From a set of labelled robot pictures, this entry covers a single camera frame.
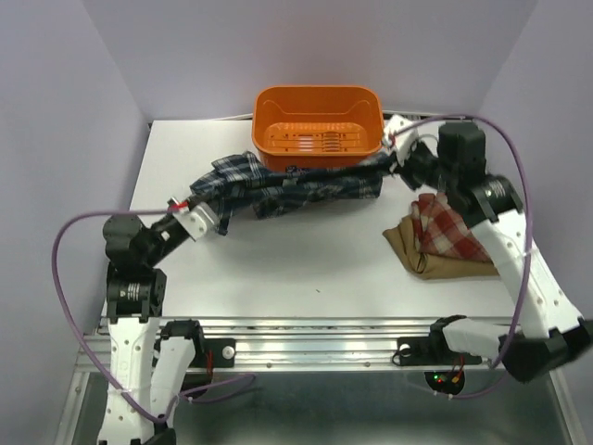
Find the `navy plaid skirt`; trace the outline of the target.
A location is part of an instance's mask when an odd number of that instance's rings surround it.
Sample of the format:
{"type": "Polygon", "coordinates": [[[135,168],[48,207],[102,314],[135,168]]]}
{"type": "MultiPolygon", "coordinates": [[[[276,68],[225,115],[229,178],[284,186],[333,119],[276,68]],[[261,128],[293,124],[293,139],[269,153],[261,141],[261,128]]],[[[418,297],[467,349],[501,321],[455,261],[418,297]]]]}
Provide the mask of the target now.
{"type": "Polygon", "coordinates": [[[350,167],[274,172],[247,151],[213,161],[190,190],[215,210],[217,232],[226,235],[232,216],[247,207],[263,220],[323,201],[377,198],[394,164],[381,151],[350,167]]]}

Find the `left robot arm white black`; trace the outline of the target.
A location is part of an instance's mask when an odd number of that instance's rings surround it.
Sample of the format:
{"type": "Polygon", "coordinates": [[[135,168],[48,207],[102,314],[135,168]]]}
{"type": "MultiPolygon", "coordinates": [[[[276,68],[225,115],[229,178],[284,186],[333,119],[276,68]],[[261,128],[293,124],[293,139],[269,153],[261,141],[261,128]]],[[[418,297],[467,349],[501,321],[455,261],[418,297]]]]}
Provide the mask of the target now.
{"type": "Polygon", "coordinates": [[[104,224],[110,362],[100,444],[174,444],[174,411],[189,365],[207,344],[197,320],[162,324],[167,276],[158,264],[189,235],[168,214],[150,226],[136,215],[104,224]]]}

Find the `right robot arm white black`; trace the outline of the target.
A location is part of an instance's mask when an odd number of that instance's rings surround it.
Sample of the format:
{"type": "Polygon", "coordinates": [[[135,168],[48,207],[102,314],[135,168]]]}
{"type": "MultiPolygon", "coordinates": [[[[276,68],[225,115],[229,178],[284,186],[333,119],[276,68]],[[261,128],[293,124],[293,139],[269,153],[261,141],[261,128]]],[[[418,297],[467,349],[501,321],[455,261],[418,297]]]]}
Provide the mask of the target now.
{"type": "Polygon", "coordinates": [[[426,185],[446,195],[494,264],[514,313],[508,327],[462,315],[440,318],[410,356],[431,364],[480,357],[527,383],[591,350],[592,322],[566,297],[539,252],[527,195],[488,172],[485,132],[473,121],[439,124],[435,151],[420,141],[415,123],[385,132],[396,153],[394,171],[412,190],[426,185]]]}

